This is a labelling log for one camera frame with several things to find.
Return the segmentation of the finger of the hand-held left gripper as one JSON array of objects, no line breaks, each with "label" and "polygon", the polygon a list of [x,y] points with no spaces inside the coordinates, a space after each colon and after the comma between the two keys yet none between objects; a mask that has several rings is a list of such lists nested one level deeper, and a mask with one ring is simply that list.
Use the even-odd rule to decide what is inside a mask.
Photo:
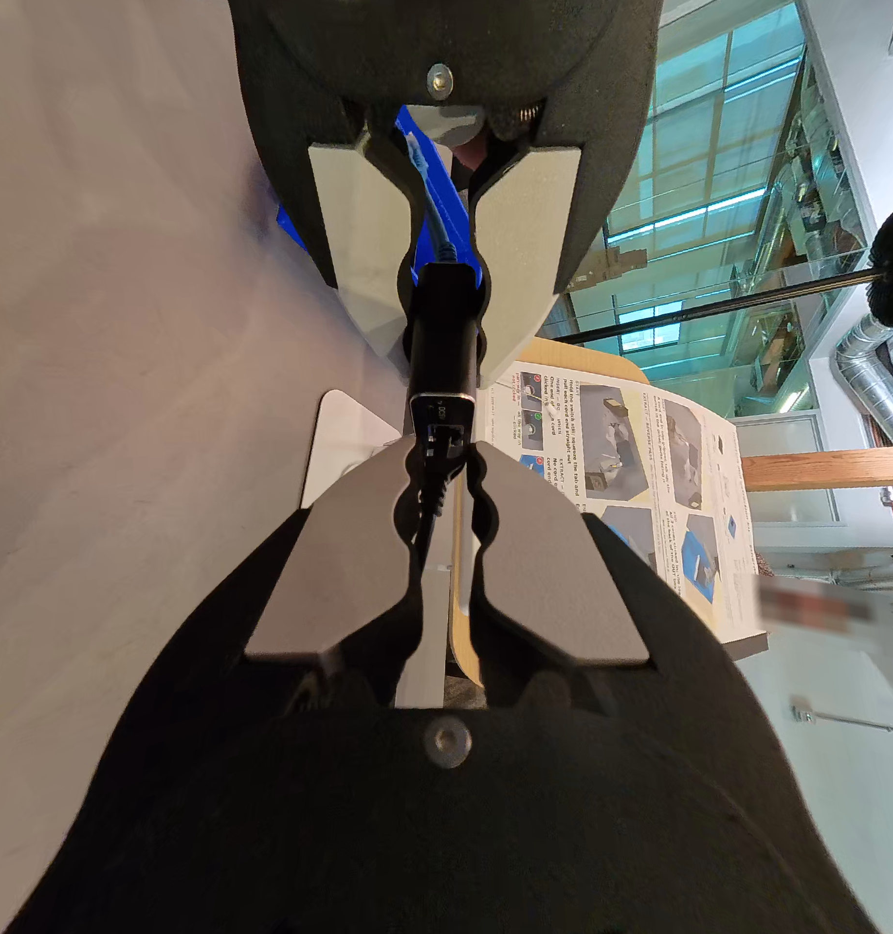
[{"label": "finger of the hand-held left gripper", "polygon": [[481,322],[483,389],[526,349],[557,299],[557,271],[581,156],[578,147],[532,149],[477,198],[474,246],[488,286]]},{"label": "finger of the hand-held left gripper", "polygon": [[336,291],[372,351],[406,382],[403,337],[422,223],[417,170],[389,135],[371,131],[347,146],[312,144],[309,157]]}]

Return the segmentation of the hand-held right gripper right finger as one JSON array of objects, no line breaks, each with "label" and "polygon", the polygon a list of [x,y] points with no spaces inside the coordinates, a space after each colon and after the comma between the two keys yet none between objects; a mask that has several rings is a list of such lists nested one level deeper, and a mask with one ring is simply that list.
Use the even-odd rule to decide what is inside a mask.
[{"label": "hand-held right gripper right finger", "polygon": [[479,542],[471,608],[578,666],[639,666],[649,651],[583,515],[493,446],[470,450]]}]

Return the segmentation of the black boom pole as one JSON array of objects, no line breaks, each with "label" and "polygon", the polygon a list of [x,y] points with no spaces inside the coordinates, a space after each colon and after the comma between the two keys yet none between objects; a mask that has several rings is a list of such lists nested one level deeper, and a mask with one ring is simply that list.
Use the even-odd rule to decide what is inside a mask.
[{"label": "black boom pole", "polygon": [[785,301],[794,301],[798,298],[822,295],[844,288],[862,285],[867,286],[887,276],[888,272],[884,269],[869,268],[858,270],[847,274],[828,276],[812,282],[774,288],[759,293],[709,303],[707,305],[699,305],[675,312],[662,313],[637,321],[618,321],[606,327],[562,335],[554,338],[554,341],[557,344],[585,345],[599,340],[622,337],[634,333],[645,331],[655,332],[661,328],[673,326],[674,324],[709,319],[748,308],[777,305]]}]

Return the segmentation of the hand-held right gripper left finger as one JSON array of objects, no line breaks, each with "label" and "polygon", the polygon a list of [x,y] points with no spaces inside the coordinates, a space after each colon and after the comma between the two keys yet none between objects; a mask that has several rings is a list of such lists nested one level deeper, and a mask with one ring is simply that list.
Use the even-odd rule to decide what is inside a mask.
[{"label": "hand-held right gripper left finger", "polygon": [[249,659],[401,679],[423,630],[416,444],[393,442],[313,502],[246,645]]}]

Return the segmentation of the printed instruction sheet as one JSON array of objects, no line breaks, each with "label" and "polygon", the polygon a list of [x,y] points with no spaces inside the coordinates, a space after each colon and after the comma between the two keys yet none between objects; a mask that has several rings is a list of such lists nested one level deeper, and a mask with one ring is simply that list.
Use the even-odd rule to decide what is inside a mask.
[{"label": "printed instruction sheet", "polygon": [[644,383],[515,362],[476,435],[605,523],[726,645],[766,636],[737,431]]}]

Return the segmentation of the blue plastic bin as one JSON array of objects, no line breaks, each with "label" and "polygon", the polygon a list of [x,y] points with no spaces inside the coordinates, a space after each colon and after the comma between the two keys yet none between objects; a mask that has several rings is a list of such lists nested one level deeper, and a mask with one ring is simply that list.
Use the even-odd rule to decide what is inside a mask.
[{"label": "blue plastic bin", "polygon": [[[456,250],[457,261],[474,270],[476,286],[480,287],[483,282],[483,271],[472,248],[468,213],[468,179],[471,176],[461,164],[453,169],[452,151],[446,146],[435,143],[432,136],[417,123],[416,117],[424,116],[424,112],[429,110],[430,108],[402,106],[396,119],[396,126],[403,137],[413,134],[417,139],[419,151],[427,166],[425,184],[436,204],[447,238]],[[277,207],[276,221],[291,240],[304,252],[308,252],[290,216],[280,203]],[[438,254],[433,245],[429,221],[425,219],[411,265],[411,274],[415,283],[417,283],[420,269],[428,263],[437,261]]]}]

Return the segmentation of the wooden beam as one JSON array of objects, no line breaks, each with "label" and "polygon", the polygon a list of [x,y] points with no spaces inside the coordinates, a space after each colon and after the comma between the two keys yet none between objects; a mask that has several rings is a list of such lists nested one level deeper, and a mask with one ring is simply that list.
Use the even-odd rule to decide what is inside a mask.
[{"label": "wooden beam", "polygon": [[742,458],[752,493],[893,486],[893,447]]}]

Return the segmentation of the silver ventilation duct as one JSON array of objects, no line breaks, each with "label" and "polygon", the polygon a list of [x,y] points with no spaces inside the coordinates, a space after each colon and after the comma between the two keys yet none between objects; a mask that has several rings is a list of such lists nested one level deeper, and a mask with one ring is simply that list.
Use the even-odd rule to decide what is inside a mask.
[{"label": "silver ventilation duct", "polygon": [[893,328],[866,314],[833,350],[835,367],[893,444]]}]

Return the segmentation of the black ethernet switch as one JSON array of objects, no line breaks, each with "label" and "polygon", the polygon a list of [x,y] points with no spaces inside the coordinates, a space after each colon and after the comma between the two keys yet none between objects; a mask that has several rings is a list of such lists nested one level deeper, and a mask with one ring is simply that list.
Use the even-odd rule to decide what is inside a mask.
[{"label": "black ethernet switch", "polygon": [[465,263],[429,263],[411,299],[408,405],[426,469],[452,475],[472,440],[485,294]]}]

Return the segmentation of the white metal bracket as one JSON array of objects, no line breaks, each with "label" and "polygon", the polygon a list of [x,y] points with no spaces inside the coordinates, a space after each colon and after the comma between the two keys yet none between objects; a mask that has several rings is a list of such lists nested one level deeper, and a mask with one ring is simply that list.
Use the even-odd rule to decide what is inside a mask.
[{"label": "white metal bracket", "polygon": [[885,733],[893,733],[893,725],[880,723],[869,719],[845,717],[817,711],[807,703],[801,702],[800,699],[793,699],[789,707],[789,711],[791,718],[793,718],[795,722],[807,724],[821,722],[837,723],[843,726],[852,726],[858,727],[860,729],[878,730]]}]

